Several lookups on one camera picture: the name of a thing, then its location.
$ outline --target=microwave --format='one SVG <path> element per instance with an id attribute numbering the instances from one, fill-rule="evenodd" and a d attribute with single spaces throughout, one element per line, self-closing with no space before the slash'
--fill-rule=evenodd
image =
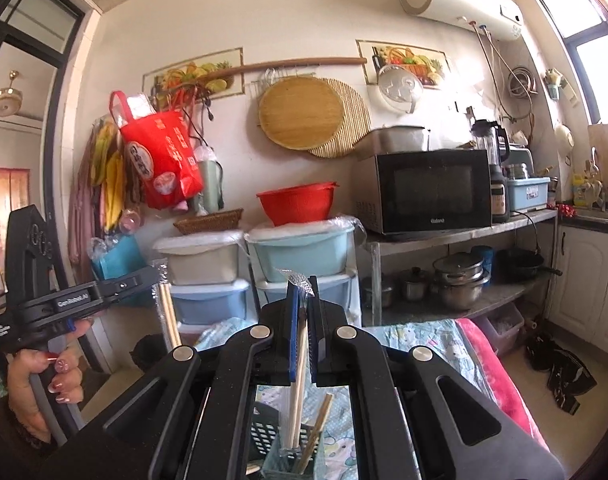
<path id="1" fill-rule="evenodd" d="M 353 165 L 356 216 L 383 235 L 491 225 L 485 150 L 373 155 Z"/>

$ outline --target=chopsticks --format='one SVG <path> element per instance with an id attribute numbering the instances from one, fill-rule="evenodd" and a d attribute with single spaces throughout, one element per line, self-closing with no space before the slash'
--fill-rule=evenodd
<path id="1" fill-rule="evenodd" d="M 331 411 L 331 404 L 333 403 L 333 394 L 326 394 L 324 396 L 324 400 L 322 401 L 322 406 L 319 408 L 319 412 L 317 413 L 317 419 L 315 420 L 315 425 L 308 435 L 308 443 L 304 448 L 304 452 L 302 456 L 295 462 L 293 466 L 293 473 L 297 475 L 304 474 L 306 470 L 306 466 L 308 465 L 308 461 L 313 455 L 313 450 L 315 449 L 315 444 L 321 439 L 322 432 L 324 431 L 324 426 L 326 425 L 326 421 L 328 419 L 328 414 Z"/>
<path id="2" fill-rule="evenodd" d="M 171 284 L 159 283 L 159 298 L 161 300 L 164 319 L 166 322 L 166 330 L 168 332 L 171 348 L 181 346 L 180 333 L 177 330 L 177 317 L 175 317 L 175 307 L 173 306 L 173 298 L 171 297 Z"/>
<path id="3" fill-rule="evenodd" d="M 299 430 L 302 425 L 302 408 L 304 402 L 304 373 L 306 371 L 306 355 L 308 354 L 308 325 L 306 311 L 300 309 L 297 313 L 297 365 L 295 368 L 295 382 L 290 385 L 289 405 L 289 434 L 284 447 L 295 449 L 299 447 Z"/>

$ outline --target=water heater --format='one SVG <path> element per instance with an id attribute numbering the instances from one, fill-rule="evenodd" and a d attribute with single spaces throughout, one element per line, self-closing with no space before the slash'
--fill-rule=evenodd
<path id="1" fill-rule="evenodd" d="M 485 25 L 497 40 L 516 40 L 521 35 L 523 17 L 512 0 L 401 0 L 402 7 L 414 16 L 450 23 L 472 30 Z"/>

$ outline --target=fruit picture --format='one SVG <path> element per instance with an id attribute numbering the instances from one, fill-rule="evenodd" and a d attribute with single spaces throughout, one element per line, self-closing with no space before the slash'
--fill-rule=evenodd
<path id="1" fill-rule="evenodd" d="M 359 54 L 369 62 L 364 65 L 364 76 L 369 85 L 377 84 L 377 73 L 388 64 L 402 67 L 415 74 L 424 88 L 439 89 L 450 75 L 446 54 L 418 46 L 357 40 Z"/>
<path id="2" fill-rule="evenodd" d="M 194 91 L 191 84 L 196 83 L 201 76 L 243 64 L 242 48 L 212 52 L 146 73 L 142 78 L 142 91 L 155 96 L 161 109 L 177 109 L 190 101 Z M 243 94 L 244 75 L 207 80 L 204 81 L 203 88 L 212 99 Z"/>

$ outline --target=gold ceiling light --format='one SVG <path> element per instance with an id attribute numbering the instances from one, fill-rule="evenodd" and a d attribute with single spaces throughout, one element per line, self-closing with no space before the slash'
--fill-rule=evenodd
<path id="1" fill-rule="evenodd" d="M 11 70 L 8 77 L 11 80 L 7 88 L 0 89 L 0 117 L 17 114 L 22 107 L 22 92 L 13 88 L 13 81 L 19 76 L 17 70 Z"/>

